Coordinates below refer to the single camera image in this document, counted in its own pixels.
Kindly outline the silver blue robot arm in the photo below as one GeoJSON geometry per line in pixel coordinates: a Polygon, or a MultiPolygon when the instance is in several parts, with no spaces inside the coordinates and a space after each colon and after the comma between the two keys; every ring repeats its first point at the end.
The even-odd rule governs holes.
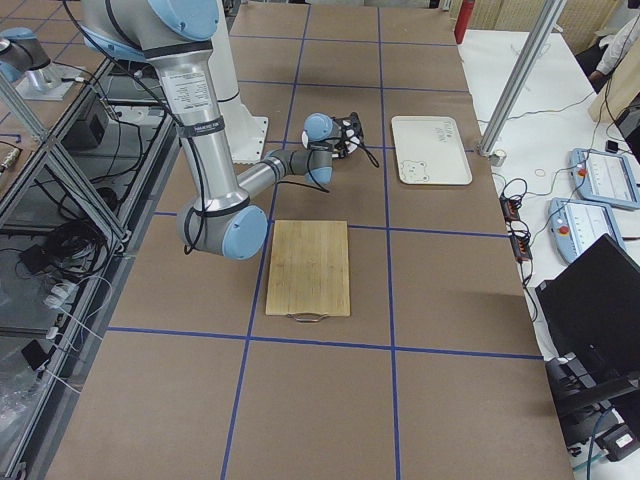
{"type": "Polygon", "coordinates": [[[145,62],[156,71],[198,191],[178,216],[186,251],[248,259],[268,230],[253,196],[288,175],[315,185],[330,182],[342,132],[325,114],[306,118],[305,149],[275,150],[235,172],[210,67],[213,40],[226,30],[220,2],[85,1],[82,10],[88,45],[112,60],[145,62]]]}
{"type": "Polygon", "coordinates": [[[50,64],[49,55],[29,28],[14,27],[1,32],[1,74],[9,82],[50,64]]]}

